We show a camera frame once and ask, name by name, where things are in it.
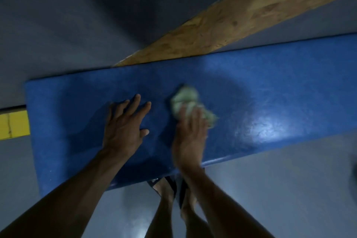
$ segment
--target green cloth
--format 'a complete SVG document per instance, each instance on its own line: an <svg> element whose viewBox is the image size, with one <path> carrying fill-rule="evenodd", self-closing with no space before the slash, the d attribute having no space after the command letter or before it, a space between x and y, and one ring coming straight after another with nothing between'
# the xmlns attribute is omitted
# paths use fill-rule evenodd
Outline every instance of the green cloth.
<svg viewBox="0 0 357 238"><path fill-rule="evenodd" d="M218 117L205 108L200 102L199 93L194 87L183 86L171 99L171 110L173 116L178 119L178 113L182 104L187 105L186 116L189 117L194 107L200 107L203 110L203 117L208 120L208 127L213 128Z"/></svg>

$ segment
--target yellow block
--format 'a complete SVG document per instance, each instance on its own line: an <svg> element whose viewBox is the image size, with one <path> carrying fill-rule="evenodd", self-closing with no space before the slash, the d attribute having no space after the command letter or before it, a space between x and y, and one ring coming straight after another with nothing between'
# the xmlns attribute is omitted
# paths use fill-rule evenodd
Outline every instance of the yellow block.
<svg viewBox="0 0 357 238"><path fill-rule="evenodd" d="M9 113L9 119L11 137L27 136L30 134L29 118L27 117L26 110Z"/></svg>
<svg viewBox="0 0 357 238"><path fill-rule="evenodd" d="M10 137L9 114L0 115L0 140Z"/></svg>

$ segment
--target leg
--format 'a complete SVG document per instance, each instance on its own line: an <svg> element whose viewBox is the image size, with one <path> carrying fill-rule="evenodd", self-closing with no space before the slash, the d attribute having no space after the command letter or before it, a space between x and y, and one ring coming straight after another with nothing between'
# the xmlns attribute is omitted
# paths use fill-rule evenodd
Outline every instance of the leg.
<svg viewBox="0 0 357 238"><path fill-rule="evenodd" d="M189 188L185 190L185 198L181 207L181 218L186 225L186 238L213 238L208 224L203 221L195 212L196 198Z"/></svg>
<svg viewBox="0 0 357 238"><path fill-rule="evenodd" d="M173 190L165 178L156 183L153 188L159 193L161 200L145 238L172 238Z"/></svg>

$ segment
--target hand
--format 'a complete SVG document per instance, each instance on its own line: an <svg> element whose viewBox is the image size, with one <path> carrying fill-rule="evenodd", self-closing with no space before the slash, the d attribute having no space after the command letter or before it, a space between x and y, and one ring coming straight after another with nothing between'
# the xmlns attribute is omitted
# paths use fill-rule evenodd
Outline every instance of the hand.
<svg viewBox="0 0 357 238"><path fill-rule="evenodd" d="M208 122L202 118L202 109L195 107L191 116L186 117L186 106L179 113L176 135L172 143L174 165L183 168L200 167L207 139Z"/></svg>
<svg viewBox="0 0 357 238"><path fill-rule="evenodd" d="M140 130L140 124L151 108L151 102L135 114L139 104L140 95L136 94L133 103L123 114L129 100L119 104L112 115L112 105L109 107L107 124L104 129L103 151L110 153L111 157L125 162L136 152L142 143L143 137L149 134L148 129Z"/></svg>

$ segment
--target blue mat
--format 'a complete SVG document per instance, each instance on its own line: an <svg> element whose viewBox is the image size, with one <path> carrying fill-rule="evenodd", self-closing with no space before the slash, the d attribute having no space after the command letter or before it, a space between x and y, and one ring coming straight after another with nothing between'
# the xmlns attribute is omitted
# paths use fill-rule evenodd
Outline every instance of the blue mat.
<svg viewBox="0 0 357 238"><path fill-rule="evenodd" d="M41 195L101 148L110 101L140 93L150 134L110 188L174 173L168 101L187 83L220 118L203 164L357 127L357 34L62 75L25 84Z"/></svg>

